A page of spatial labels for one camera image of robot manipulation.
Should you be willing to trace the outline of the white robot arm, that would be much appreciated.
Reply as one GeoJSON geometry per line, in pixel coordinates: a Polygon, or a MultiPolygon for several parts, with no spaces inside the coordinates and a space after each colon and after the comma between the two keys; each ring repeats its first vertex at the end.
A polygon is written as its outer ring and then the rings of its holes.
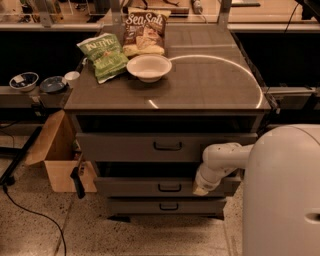
{"type": "Polygon", "coordinates": [[[253,145],[242,146],[239,143],[212,144],[202,153],[193,182],[193,193],[205,196],[214,191],[222,179],[236,169],[245,169],[253,145]]]}

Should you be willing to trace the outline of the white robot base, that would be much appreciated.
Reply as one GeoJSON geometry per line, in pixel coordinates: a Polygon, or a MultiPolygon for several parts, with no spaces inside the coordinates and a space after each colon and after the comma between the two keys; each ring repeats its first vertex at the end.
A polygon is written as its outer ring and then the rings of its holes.
{"type": "Polygon", "coordinates": [[[320,126],[265,133],[243,188],[243,256],[320,256],[320,126]]]}

